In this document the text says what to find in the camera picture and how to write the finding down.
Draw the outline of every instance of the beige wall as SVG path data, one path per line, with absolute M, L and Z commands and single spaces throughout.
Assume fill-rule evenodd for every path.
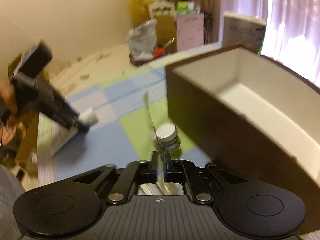
M 0 0 L 0 79 L 39 39 L 56 60 L 74 61 L 125 42 L 130 27 L 128 0 Z

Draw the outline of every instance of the open box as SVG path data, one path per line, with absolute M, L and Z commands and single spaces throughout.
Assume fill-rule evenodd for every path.
M 240 45 L 166 67 L 169 117 L 222 168 L 305 203 L 320 229 L 320 89 Z

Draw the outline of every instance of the white curtain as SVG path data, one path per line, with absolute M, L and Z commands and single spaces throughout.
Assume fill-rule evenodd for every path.
M 320 85 L 320 0 L 269 0 L 262 53 Z
M 214 41 L 222 41 L 223 13 L 267 21 L 262 53 L 320 86 L 320 0 L 196 0 L 214 17 Z

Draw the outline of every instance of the orange object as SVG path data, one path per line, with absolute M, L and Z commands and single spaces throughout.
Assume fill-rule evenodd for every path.
M 165 53 L 165 48 L 157 48 L 152 54 L 153 57 L 159 57 L 161 54 Z

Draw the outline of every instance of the metal screw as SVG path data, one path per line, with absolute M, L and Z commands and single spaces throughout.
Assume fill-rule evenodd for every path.
M 205 201 L 211 200 L 212 197 L 207 193 L 200 193 L 200 194 L 196 195 L 196 199 L 199 201 L 205 202 Z
M 118 202 L 120 200 L 123 200 L 123 195 L 120 194 L 120 193 L 113 193 L 113 194 L 110 194 L 108 196 L 108 198 L 111 200 L 111 201 L 114 201 L 114 202 Z

